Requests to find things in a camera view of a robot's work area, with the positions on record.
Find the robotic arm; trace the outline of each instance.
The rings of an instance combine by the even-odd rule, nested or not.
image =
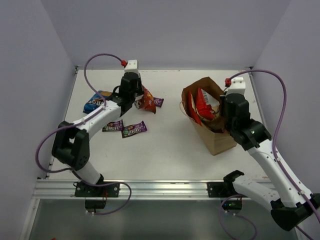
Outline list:
[[[246,84],[243,77],[235,77],[232,82],[227,79],[226,86],[229,89],[221,96],[221,114],[226,118],[226,129],[260,164],[276,191],[250,180],[240,171],[224,177],[225,186],[230,192],[243,194],[265,207],[282,229],[290,231],[313,213],[303,195],[317,209],[320,206],[320,194],[312,193],[298,179],[277,149],[278,158],[275,158],[270,133],[262,123],[250,119],[249,103],[244,97]],[[294,183],[284,174],[279,162],[301,191],[298,192]]]
[[[59,128],[80,125],[57,132],[52,155],[61,163],[70,166],[74,173],[85,182],[102,184],[104,177],[89,162],[89,141],[106,124],[125,114],[132,107],[136,98],[143,94],[138,61],[129,60],[124,69],[121,84],[106,99],[106,106],[99,106],[84,118],[74,122],[63,121],[60,123]]]

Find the white table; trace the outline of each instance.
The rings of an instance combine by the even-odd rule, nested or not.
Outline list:
[[[134,106],[123,117],[124,125],[142,120],[148,131],[122,138],[120,132],[98,132],[90,141],[90,161],[105,180],[221,180],[234,170],[244,172],[254,180],[267,179],[258,163],[240,145],[212,156],[192,124],[180,111],[184,87],[210,77],[224,89],[225,78],[234,70],[142,70],[142,84],[154,97],[164,98],[156,114]],[[120,84],[123,70],[88,70],[88,78],[97,90],[112,91]],[[249,101],[251,117],[261,122],[257,101],[249,79],[245,98]],[[93,96],[83,70],[77,74],[65,120],[82,118],[86,101]],[[63,168],[58,160],[52,169]],[[51,174],[50,179],[76,179],[70,172]]]

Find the red cable connector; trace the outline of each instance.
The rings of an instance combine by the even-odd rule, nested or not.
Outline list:
[[[127,61],[126,60],[122,60],[121,61],[121,66],[123,66],[124,68],[127,66]]]
[[[226,78],[224,82],[225,82],[225,87],[226,87],[226,88],[228,88],[228,87],[231,86],[231,80],[230,80],[230,78]]]

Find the orange snack package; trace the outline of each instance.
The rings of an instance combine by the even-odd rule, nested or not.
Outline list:
[[[134,105],[137,109],[144,109],[148,112],[156,113],[156,104],[152,94],[142,86],[144,94],[135,99]]]

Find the red snack package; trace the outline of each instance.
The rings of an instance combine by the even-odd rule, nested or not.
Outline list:
[[[188,92],[188,109],[189,109],[190,117],[193,118],[193,120],[197,124],[202,126],[201,120],[200,120],[199,116],[196,113],[195,101],[194,101],[194,98],[193,98],[193,96],[191,94],[191,91]]]
[[[220,103],[218,100],[216,100],[202,88],[198,88],[195,106],[196,112],[198,113],[201,120],[212,121],[213,119],[220,116],[219,105]]]
[[[152,94],[142,86],[144,94],[135,99],[134,105],[137,109],[144,109],[148,112],[156,113],[156,104]]]

